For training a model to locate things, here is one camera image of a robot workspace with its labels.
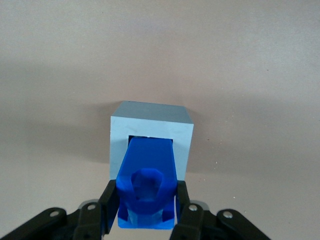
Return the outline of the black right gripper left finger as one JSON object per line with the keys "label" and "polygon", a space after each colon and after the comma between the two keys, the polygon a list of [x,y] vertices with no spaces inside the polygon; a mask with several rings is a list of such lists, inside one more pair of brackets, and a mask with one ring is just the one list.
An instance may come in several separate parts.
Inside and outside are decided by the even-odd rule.
{"label": "black right gripper left finger", "polygon": [[116,181],[110,180],[97,201],[73,213],[48,208],[2,237],[3,240],[102,240],[109,234],[118,212]]}

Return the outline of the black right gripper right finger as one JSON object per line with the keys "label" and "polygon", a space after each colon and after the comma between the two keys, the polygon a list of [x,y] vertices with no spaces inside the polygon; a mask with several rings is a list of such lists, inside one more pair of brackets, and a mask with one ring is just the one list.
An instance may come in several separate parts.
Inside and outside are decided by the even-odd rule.
{"label": "black right gripper right finger", "polygon": [[171,240],[268,240],[269,237],[234,209],[216,215],[189,198],[185,181],[177,182],[176,214]]}

